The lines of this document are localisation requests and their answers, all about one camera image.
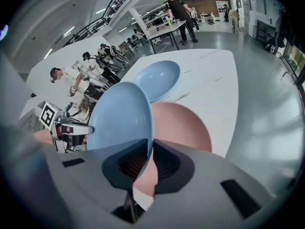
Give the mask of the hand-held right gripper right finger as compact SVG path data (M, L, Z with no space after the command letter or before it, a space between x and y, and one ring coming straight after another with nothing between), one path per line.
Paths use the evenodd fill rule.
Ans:
M258 229L276 212L255 178L218 155L156 140L161 180L145 229Z

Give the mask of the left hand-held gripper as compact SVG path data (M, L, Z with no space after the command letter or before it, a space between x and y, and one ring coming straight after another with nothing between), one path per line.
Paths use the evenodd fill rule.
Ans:
M46 102L39 117L39 121L51 135L51 143L56 152L68 153L69 146L82 145L84 138L94 132L94 128L84 123L69 122L61 125L61 139L57 130L58 119L64 117L64 111L54 104Z

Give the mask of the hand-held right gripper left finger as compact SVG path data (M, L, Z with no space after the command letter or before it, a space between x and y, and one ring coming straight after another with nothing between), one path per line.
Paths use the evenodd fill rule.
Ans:
M74 229L136 229L132 186L147 160L146 139L85 152L45 149L54 185Z

